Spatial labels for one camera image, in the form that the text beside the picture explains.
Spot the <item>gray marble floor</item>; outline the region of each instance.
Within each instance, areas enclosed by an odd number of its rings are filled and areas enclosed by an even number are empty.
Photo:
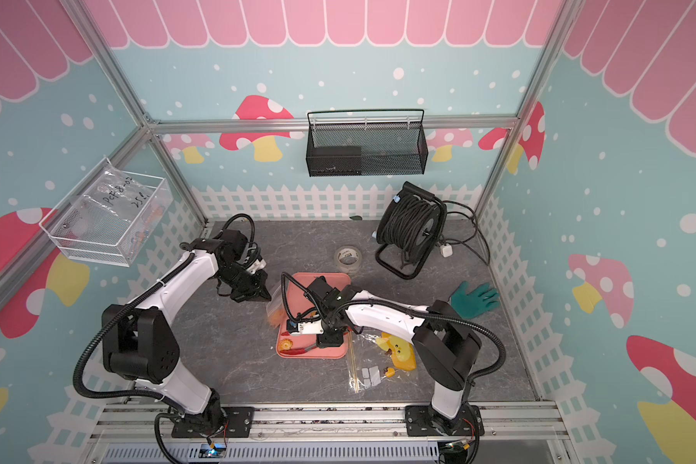
[[[278,282],[282,271],[337,272],[333,254],[345,244],[355,245],[363,253],[362,267],[353,277],[353,283],[397,302],[447,301],[464,280],[470,282],[471,288],[491,281],[489,269],[461,246],[455,246],[454,255],[449,258],[434,250],[417,278],[402,280],[374,259],[378,245],[371,234],[377,224],[367,220],[258,221],[255,240],[268,263],[269,288]],[[221,225],[218,223],[213,230],[218,231]],[[232,228],[245,231],[248,226],[237,222]],[[450,220],[445,229],[447,237],[467,237],[470,232],[466,220]],[[390,255],[391,251],[397,250],[388,249],[386,254]],[[215,281],[208,281],[178,312],[173,331],[183,362],[202,382],[220,392],[223,403],[430,401],[433,380],[419,359],[413,372],[386,379],[356,394],[349,386],[347,357],[335,360],[279,357],[275,351],[277,329],[268,325],[265,307],[265,303],[236,304],[229,298],[218,297]],[[533,400],[534,393],[505,314],[498,309],[475,322],[498,335],[507,348],[508,360],[496,373],[477,379],[470,398]],[[490,365],[497,356],[494,345],[482,339],[477,367]],[[365,358],[368,355],[362,353],[370,350],[356,351],[357,357]],[[372,357],[363,362],[376,359],[380,368],[391,365],[378,349],[369,354]]]

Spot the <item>pink mushroom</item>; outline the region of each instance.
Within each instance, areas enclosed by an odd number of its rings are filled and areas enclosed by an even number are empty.
[[[249,95],[242,101],[232,119],[294,119],[294,116],[271,99],[260,95]],[[219,144],[224,149],[233,151],[252,143],[255,147],[256,161],[279,161],[283,153],[276,145],[275,136],[277,135],[291,139],[304,137],[304,133],[298,131],[222,134]]]
[[[696,462],[696,357],[642,336],[626,339],[626,352],[640,373],[670,399],[637,404],[658,446],[672,462]]]
[[[505,138],[508,136],[508,129],[494,128],[479,139],[479,147],[483,150],[497,150],[505,143]]]
[[[623,328],[634,308],[634,284],[624,263],[589,255],[570,255],[568,263],[567,277],[574,274],[585,281],[572,289],[580,309],[589,314],[603,300],[614,326]]]
[[[204,162],[204,157],[196,147],[214,147],[212,139],[206,134],[166,134],[162,141],[176,160],[180,159],[180,152],[183,152],[183,159],[188,164]]]
[[[471,147],[474,144],[472,132],[469,129],[438,129],[425,138],[428,150],[436,150],[433,161],[444,162],[451,159],[451,146]]]

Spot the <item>clear plastic basket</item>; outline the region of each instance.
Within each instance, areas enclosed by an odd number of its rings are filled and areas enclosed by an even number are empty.
[[[111,165],[108,159],[103,162]],[[100,182],[96,175],[96,179],[69,205],[67,201],[72,192],[39,222],[51,241],[69,259],[129,267],[173,202],[167,179],[137,172],[123,173],[152,191],[131,221],[85,198],[85,194],[94,191]]]

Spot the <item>green glove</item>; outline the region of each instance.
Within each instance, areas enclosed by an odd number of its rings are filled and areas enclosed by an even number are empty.
[[[474,319],[483,312],[494,310],[500,306],[499,295],[495,287],[483,283],[467,293],[469,282],[464,281],[451,296],[451,307],[464,319]]]

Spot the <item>plastic bag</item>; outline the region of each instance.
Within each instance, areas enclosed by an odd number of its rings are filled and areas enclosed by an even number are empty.
[[[418,362],[413,346],[378,330],[365,329],[361,334],[353,334],[348,355],[353,393],[387,382],[413,382],[416,376]]]

